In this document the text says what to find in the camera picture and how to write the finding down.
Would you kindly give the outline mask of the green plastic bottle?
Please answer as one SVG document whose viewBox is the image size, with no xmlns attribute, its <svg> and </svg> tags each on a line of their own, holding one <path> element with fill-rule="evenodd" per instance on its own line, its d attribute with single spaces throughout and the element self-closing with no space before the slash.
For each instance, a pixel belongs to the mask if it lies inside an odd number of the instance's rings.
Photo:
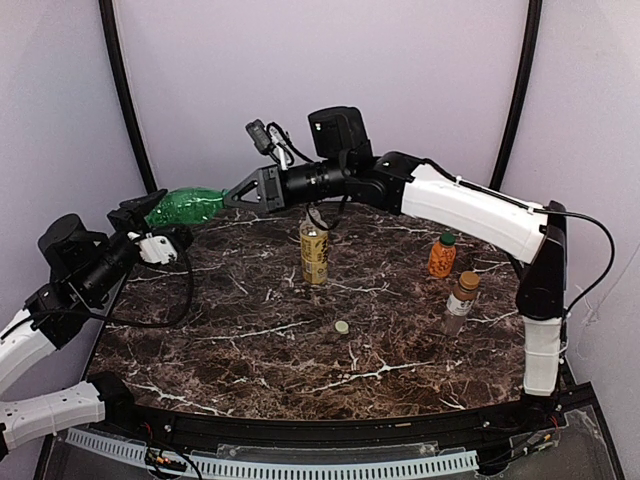
<svg viewBox="0 0 640 480">
<path fill-rule="evenodd" d="M 204 224 L 222 209 L 218 206 L 220 191 L 204 187 L 186 187 L 170 191 L 145 217 L 146 222 L 152 227 Z"/>
</svg>

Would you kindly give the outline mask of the yellow tea bottle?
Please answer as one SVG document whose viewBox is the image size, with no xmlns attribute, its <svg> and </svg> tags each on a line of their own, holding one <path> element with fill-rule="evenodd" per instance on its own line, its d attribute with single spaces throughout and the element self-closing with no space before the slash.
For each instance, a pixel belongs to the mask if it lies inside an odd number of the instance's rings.
<svg viewBox="0 0 640 480">
<path fill-rule="evenodd" d="M 329 232 L 319 211 L 311 207 L 299 226 L 302 274 L 306 282 L 322 285 L 328 279 Z"/>
</svg>

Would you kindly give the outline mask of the pale green bottle cap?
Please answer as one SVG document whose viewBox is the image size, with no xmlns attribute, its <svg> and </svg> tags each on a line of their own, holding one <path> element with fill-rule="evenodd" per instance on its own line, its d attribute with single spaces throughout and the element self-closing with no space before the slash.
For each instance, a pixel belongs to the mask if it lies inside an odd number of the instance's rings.
<svg viewBox="0 0 640 480">
<path fill-rule="evenodd" d="M 334 324 L 334 328 L 341 335 L 345 335 L 349 333 L 349 325 L 346 321 L 342 321 L 342 320 L 336 321 Z"/>
</svg>

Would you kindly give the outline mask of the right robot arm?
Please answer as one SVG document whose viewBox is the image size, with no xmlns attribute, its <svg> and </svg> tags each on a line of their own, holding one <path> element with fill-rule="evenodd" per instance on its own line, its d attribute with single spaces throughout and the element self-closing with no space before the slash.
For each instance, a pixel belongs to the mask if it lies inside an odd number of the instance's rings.
<svg viewBox="0 0 640 480">
<path fill-rule="evenodd" d="M 434 221 L 501 249 L 523 265 L 516 308 L 525 325 L 524 392 L 551 396 L 565 315 L 565 207 L 503 195 L 427 158 L 397 151 L 376 156 L 355 107 L 321 109 L 308 121 L 318 158 L 299 166 L 276 154 L 278 147 L 286 154 L 295 150 L 279 126 L 261 120 L 246 125 L 257 151 L 273 162 L 225 193 L 225 206 L 270 213 L 347 197 L 391 214 Z"/>
</svg>

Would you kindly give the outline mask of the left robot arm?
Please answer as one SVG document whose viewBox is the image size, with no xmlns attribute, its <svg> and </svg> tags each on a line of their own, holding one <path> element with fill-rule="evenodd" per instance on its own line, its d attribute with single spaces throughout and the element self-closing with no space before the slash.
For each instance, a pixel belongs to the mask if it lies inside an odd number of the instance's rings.
<svg viewBox="0 0 640 480">
<path fill-rule="evenodd" d="M 187 258 L 193 235 L 186 225 L 151 227 L 147 216 L 166 196 L 158 190 L 123 201 L 108 213 L 114 232 L 88 230 L 76 213 L 54 221 L 38 240 L 50 268 L 1 332 L 1 388 L 69 344 L 91 319 L 121 325 L 106 304 L 138 265 L 167 265 Z M 124 422 L 134 397 L 115 374 L 89 376 L 67 389 L 1 405 L 1 454 L 78 425 Z"/>
</svg>

